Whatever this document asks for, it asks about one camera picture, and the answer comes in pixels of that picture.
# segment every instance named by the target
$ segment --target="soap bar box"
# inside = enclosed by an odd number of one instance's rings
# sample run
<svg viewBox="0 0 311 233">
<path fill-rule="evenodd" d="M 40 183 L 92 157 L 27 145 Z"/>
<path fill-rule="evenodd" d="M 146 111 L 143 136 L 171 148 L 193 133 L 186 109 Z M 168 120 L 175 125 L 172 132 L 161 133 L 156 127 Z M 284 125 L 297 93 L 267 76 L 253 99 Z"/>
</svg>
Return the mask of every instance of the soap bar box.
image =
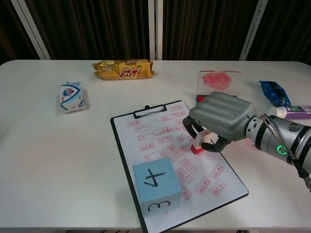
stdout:
<svg viewBox="0 0 311 233">
<path fill-rule="evenodd" d="M 60 106 L 64 113 L 86 109 L 81 82 L 66 83 L 60 86 Z"/>
</svg>

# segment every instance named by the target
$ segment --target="small red block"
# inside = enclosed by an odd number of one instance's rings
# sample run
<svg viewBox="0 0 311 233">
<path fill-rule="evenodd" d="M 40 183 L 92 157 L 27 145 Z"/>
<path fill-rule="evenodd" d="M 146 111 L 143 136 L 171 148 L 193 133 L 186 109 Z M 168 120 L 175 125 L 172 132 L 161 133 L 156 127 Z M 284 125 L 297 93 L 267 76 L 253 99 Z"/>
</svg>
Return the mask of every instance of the small red block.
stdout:
<svg viewBox="0 0 311 233">
<path fill-rule="evenodd" d="M 190 150 L 192 151 L 192 153 L 198 154 L 198 153 L 200 153 L 201 151 L 203 151 L 204 149 L 203 149 L 202 147 L 196 149 L 196 148 L 193 146 L 193 144 L 192 144 Z"/>
</svg>

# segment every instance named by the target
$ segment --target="curtain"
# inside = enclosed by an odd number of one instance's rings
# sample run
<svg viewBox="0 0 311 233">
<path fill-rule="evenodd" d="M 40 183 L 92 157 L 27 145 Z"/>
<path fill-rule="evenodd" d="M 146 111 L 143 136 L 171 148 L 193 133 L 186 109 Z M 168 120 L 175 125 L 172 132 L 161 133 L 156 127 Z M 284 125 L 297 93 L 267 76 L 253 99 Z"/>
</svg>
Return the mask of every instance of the curtain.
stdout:
<svg viewBox="0 0 311 233">
<path fill-rule="evenodd" d="M 257 3 L 163 1 L 163 60 L 238 60 Z"/>
<path fill-rule="evenodd" d="M 311 65 L 311 1 L 269 0 L 247 60 Z"/>
<path fill-rule="evenodd" d="M 0 65 L 16 59 L 38 59 L 10 0 L 0 0 Z"/>
<path fill-rule="evenodd" d="M 26 0 L 51 59 L 149 58 L 146 0 Z"/>
</svg>

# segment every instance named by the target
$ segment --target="blue package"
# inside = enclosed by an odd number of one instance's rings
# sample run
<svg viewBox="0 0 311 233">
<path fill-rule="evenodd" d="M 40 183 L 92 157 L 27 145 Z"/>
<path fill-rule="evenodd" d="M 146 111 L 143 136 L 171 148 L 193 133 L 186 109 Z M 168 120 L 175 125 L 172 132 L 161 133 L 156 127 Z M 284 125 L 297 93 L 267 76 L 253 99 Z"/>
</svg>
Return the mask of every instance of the blue package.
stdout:
<svg viewBox="0 0 311 233">
<path fill-rule="evenodd" d="M 291 102 L 286 95 L 285 90 L 276 82 L 273 81 L 259 81 L 264 95 L 275 106 L 291 106 Z"/>
</svg>

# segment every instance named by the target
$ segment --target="table surface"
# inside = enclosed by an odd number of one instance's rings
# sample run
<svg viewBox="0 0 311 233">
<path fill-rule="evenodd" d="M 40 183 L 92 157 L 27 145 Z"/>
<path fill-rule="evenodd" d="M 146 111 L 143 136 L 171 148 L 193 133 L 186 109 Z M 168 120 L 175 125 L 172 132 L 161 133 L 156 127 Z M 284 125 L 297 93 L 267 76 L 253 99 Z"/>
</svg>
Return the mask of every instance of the table surface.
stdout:
<svg viewBox="0 0 311 233">
<path fill-rule="evenodd" d="M 311 67 L 298 62 L 154 61 L 151 79 L 128 81 L 100 80 L 93 62 L 0 66 L 0 228 L 140 228 L 110 118 L 175 100 L 192 108 L 199 70 L 240 71 L 238 97 L 259 113 L 271 107 L 259 80 L 278 82 L 293 105 L 310 105 Z M 87 110 L 63 114 L 59 85 L 67 81 L 82 82 Z M 311 194 L 293 167 L 249 140 L 224 156 L 249 195 L 180 229 L 311 229 Z"/>
</svg>

